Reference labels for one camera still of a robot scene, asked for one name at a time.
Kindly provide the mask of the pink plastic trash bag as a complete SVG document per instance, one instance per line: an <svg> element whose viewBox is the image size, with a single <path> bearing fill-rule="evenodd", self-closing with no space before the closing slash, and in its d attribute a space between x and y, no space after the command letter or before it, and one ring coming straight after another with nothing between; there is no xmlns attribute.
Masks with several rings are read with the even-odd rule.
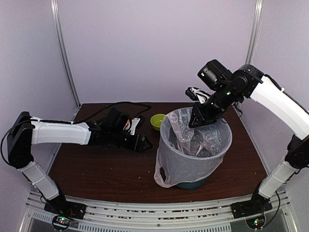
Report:
<svg viewBox="0 0 309 232"><path fill-rule="evenodd" d="M227 122L190 128L191 111L190 107L171 111L161 124L154 180L163 188L211 176L232 144Z"/></svg>

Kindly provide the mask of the blue plastic trash bin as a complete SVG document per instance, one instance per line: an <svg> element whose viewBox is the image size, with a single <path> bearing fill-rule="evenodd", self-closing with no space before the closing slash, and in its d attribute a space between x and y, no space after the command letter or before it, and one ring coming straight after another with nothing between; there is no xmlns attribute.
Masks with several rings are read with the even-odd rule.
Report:
<svg viewBox="0 0 309 232"><path fill-rule="evenodd" d="M176 185L176 187L180 188L180 189L185 189L185 190L189 190L189 191L193 191L201 186L203 186L210 178L211 176L207 176L206 178L204 179L201 179L199 181L196 181L196 182L182 182L182 183L178 183Z"/></svg>

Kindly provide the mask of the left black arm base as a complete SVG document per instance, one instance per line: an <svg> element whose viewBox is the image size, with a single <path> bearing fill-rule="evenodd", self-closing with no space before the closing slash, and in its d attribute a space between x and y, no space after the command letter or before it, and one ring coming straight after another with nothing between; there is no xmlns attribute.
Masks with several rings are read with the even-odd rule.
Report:
<svg viewBox="0 0 309 232"><path fill-rule="evenodd" d="M51 200L42 197L45 199L44 210L55 214L51 224L56 231L62 232L68 229L75 219L84 218L85 204L68 201L62 193Z"/></svg>

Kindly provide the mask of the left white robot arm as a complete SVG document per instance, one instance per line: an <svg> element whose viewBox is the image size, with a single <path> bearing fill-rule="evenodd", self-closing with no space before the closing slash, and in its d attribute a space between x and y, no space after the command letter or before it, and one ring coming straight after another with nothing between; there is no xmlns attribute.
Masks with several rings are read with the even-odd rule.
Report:
<svg viewBox="0 0 309 232"><path fill-rule="evenodd" d="M112 108L107 116L96 121L59 121L31 117L22 112L2 138L7 143L3 160L19 170L34 185L50 206L60 215L70 207L60 187L46 174L31 153L38 144L77 144L89 146L114 145L135 152L153 147L145 135L136 133L145 121L143 116Z"/></svg>

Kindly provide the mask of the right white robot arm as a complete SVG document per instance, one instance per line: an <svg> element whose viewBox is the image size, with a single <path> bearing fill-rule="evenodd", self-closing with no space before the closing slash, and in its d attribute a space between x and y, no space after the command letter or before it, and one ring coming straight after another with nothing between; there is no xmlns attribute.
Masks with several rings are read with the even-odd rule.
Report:
<svg viewBox="0 0 309 232"><path fill-rule="evenodd" d="M309 112L288 95L284 88L268 74L250 64L231 72L213 59L197 73L197 76L214 93L188 87L186 96L194 101L189 121L190 128L215 123L232 104L251 99L267 108L292 131L287 154L272 173L264 179L248 201L248 210L258 213L274 193L298 171L309 165Z"/></svg>

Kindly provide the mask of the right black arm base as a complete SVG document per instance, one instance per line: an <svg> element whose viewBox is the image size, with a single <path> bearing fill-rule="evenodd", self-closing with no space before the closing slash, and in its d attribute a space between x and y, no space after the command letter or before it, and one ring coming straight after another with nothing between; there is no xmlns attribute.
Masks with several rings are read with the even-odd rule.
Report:
<svg viewBox="0 0 309 232"><path fill-rule="evenodd" d="M251 229L261 229L266 224L265 212L272 210L270 199L264 198L257 192L253 193L247 201L231 204L234 219L245 218L247 226Z"/></svg>

